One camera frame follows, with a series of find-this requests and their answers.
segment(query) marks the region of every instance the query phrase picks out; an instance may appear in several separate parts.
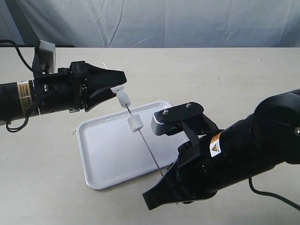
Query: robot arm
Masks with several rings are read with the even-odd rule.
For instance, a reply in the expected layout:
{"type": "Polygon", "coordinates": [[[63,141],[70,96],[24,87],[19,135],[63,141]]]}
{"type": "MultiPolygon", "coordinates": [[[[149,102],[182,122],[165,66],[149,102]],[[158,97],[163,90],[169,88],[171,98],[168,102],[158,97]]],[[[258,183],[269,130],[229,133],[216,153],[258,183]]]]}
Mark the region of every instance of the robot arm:
{"type": "Polygon", "coordinates": [[[34,80],[0,84],[0,122],[10,132],[19,131],[30,116],[63,110],[86,112],[116,96],[110,88],[127,80],[124,72],[71,62],[69,68],[55,67],[55,45],[41,41],[35,47],[32,63],[34,80]],[[12,120],[25,118],[19,128],[9,128],[12,120]]]}
{"type": "Polygon", "coordinates": [[[300,164],[300,90],[262,101],[226,130],[219,130],[197,103],[154,114],[152,129],[156,135],[184,131],[189,142],[178,148],[177,161],[159,183],[143,194],[148,208],[208,199],[282,162],[300,164]]]}

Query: plastic tray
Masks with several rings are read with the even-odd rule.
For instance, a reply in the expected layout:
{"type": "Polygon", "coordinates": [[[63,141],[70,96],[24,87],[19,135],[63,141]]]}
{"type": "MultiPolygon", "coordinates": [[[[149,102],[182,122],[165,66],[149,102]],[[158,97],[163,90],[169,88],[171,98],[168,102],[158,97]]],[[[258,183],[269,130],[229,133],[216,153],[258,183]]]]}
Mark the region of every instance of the plastic tray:
{"type": "MultiPolygon", "coordinates": [[[[188,141],[181,132],[173,136],[156,136],[151,130],[153,113],[172,107],[158,101],[131,109],[143,121],[141,129],[160,167],[173,163],[177,148],[188,141]]],[[[83,122],[77,139],[87,185],[104,189],[157,169],[139,132],[128,125],[127,110],[83,122]]]]}

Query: black cable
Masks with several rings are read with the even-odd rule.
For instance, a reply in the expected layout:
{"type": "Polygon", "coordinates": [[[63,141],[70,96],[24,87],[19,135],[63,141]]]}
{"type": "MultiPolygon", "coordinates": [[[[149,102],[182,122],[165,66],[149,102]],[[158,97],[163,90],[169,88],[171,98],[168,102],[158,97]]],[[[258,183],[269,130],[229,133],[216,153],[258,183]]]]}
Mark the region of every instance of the black cable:
{"type": "Polygon", "coordinates": [[[263,196],[269,196],[269,197],[277,198],[277,199],[279,199],[279,200],[285,202],[286,204],[288,204],[288,205],[290,205],[290,206],[292,206],[292,207],[294,207],[295,209],[297,209],[297,210],[300,211],[300,205],[298,205],[298,204],[292,202],[291,200],[288,200],[288,199],[282,197],[281,195],[277,195],[277,194],[271,193],[271,192],[258,191],[258,190],[256,190],[256,189],[253,187],[253,184],[252,184],[252,178],[249,178],[249,186],[250,186],[251,190],[252,190],[254,193],[258,194],[258,195],[263,195],[263,196]]]}
{"type": "Polygon", "coordinates": [[[43,94],[43,95],[39,96],[31,104],[31,106],[27,109],[26,114],[25,114],[24,123],[21,126],[19,126],[19,127],[9,127],[9,124],[10,124],[11,121],[7,121],[6,122],[6,129],[8,130],[8,132],[16,133],[16,132],[22,130],[27,125],[27,123],[29,121],[29,117],[32,114],[32,112],[38,108],[38,105],[41,104],[44,100],[46,100],[48,97],[53,96],[55,94],[55,92],[56,92],[56,90],[52,90],[52,91],[49,91],[46,94],[43,94]]]}
{"type": "Polygon", "coordinates": [[[19,49],[18,45],[17,45],[14,41],[4,39],[4,40],[0,40],[0,44],[1,44],[1,43],[9,43],[9,44],[12,44],[12,45],[15,47],[15,49],[16,49],[16,51],[17,51],[17,53],[18,53],[18,55],[19,55],[19,57],[20,57],[20,59],[21,59],[21,61],[24,63],[24,65],[25,65],[31,72],[33,72],[32,68],[28,65],[28,63],[27,63],[27,62],[25,61],[25,59],[23,58],[23,56],[22,56],[22,54],[21,54],[21,52],[20,52],[20,49],[19,49]]]}

